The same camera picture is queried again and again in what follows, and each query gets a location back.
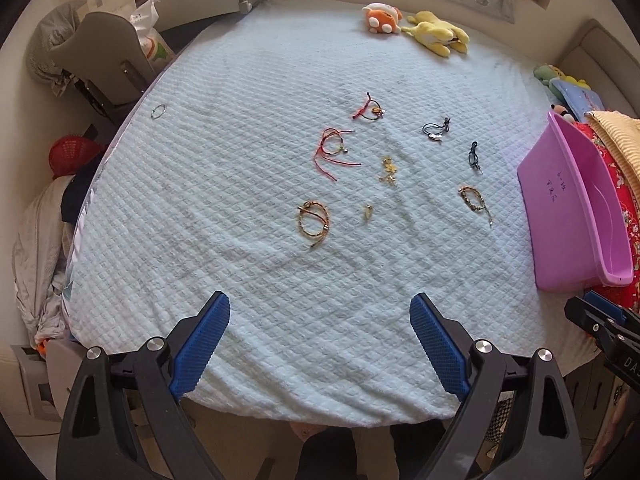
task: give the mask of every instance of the mattress cover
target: mattress cover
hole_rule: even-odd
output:
[[[269,0],[203,31],[98,170],[67,269],[72,333],[137,349],[221,290],[231,321],[191,399],[342,426],[454,415],[409,324],[418,292],[503,352],[549,348],[563,373],[593,358],[564,318],[569,295],[534,282],[516,167],[546,125],[545,89],[533,62],[467,30],[468,55],[443,59],[370,34],[360,6]],[[385,115],[353,120],[367,91]],[[445,116],[450,132],[428,139],[423,124]],[[312,163],[328,127],[356,130],[340,158],[362,164],[324,164],[337,182]],[[379,180],[385,156],[396,186]],[[482,193],[492,227],[462,185]],[[307,200],[331,221],[312,250],[297,224]]]

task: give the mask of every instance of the blue gripper pad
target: blue gripper pad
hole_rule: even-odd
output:
[[[466,360],[420,295],[411,301],[409,319],[443,388],[463,402],[470,390]]]
[[[593,292],[592,290],[585,292],[583,300],[589,303],[591,306],[594,306],[595,308],[597,308],[605,316],[610,317],[613,321],[618,323],[620,326],[625,325],[626,317],[622,308],[620,308],[614,303],[611,303],[606,298],[603,298],[597,292]]]
[[[220,294],[182,345],[174,359],[174,373],[169,384],[169,391],[175,399],[180,399],[185,393],[195,389],[213,351],[225,333],[230,312],[229,298]]]

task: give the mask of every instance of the red string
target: red string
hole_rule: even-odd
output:
[[[373,101],[373,99],[371,98],[371,94],[369,94],[369,92],[367,92],[367,102],[364,103],[364,106],[360,110],[358,110],[354,116],[351,116],[351,119],[357,119],[364,112],[366,112],[367,108],[369,107],[369,105],[371,104],[372,101]]]
[[[330,179],[332,179],[334,182],[338,182],[338,179],[335,178],[327,170],[324,170],[320,166],[320,164],[318,164],[318,160],[317,160],[318,156],[321,156],[327,162],[332,162],[334,164],[340,164],[341,166],[361,166],[361,164],[359,162],[344,162],[342,160],[336,160],[334,158],[331,158],[331,156],[328,155],[328,152],[324,148],[324,143],[326,142],[326,140],[329,137],[338,136],[340,138],[341,145],[344,145],[344,140],[342,139],[342,134],[352,134],[354,132],[355,132],[355,130],[336,130],[335,128],[327,128],[324,132],[322,132],[322,137],[320,139],[320,143],[318,144],[318,148],[316,149],[316,152],[314,153],[314,156],[313,156],[313,162],[316,165],[316,168],[318,168],[318,170],[320,171],[320,173],[325,174]]]

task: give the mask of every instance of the purple storage box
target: purple storage box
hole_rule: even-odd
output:
[[[570,292],[633,279],[631,248],[616,188],[600,152],[554,112],[518,167],[536,285]]]

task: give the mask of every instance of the black pants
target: black pants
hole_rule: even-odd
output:
[[[439,420],[391,427],[399,480],[414,480],[444,435]],[[348,428],[329,428],[305,442],[296,480],[356,480],[356,446]],[[472,477],[481,473],[476,466]]]

